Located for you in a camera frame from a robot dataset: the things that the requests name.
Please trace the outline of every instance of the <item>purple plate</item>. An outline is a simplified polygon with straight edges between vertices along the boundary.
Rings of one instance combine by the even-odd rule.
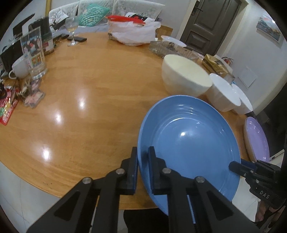
[[[269,147],[265,133],[257,120],[248,117],[244,126],[244,140],[252,161],[269,161]]]

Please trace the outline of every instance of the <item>drinking glass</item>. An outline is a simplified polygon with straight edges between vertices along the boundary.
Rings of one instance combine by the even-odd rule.
[[[68,30],[68,32],[72,33],[72,41],[71,41],[71,43],[68,43],[68,46],[74,46],[74,45],[78,44],[79,42],[74,40],[74,33],[75,33],[75,30],[79,26],[79,17],[75,16],[75,17],[66,18],[65,26],[66,26],[66,29]]]

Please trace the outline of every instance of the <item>door handle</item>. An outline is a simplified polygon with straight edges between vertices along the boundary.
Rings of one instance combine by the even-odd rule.
[[[197,1],[195,2],[194,8],[193,8],[193,10],[192,10],[192,12],[191,12],[191,15],[195,15],[197,10],[200,10],[201,12],[203,12],[203,10],[201,10],[200,8],[198,8],[199,4],[200,4],[200,1],[197,0]]]
[[[200,10],[201,12],[203,12],[203,10],[201,10],[201,9],[200,9],[200,8],[198,8],[198,7],[195,7],[195,9]]]

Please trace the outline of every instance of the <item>blue plate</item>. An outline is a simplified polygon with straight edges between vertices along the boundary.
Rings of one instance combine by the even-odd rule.
[[[182,176],[205,177],[228,200],[232,200],[240,177],[229,171],[231,161],[240,163],[235,136],[225,119],[209,104],[191,96],[170,96],[147,113],[139,132],[137,156],[144,185],[154,203],[168,214],[166,195],[150,189],[147,152]]]

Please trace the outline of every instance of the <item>white plastic bag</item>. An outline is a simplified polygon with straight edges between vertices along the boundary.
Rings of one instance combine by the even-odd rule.
[[[119,42],[125,45],[138,46],[149,44],[155,40],[156,29],[160,28],[160,22],[147,22],[144,26],[133,22],[108,21],[109,33]]]

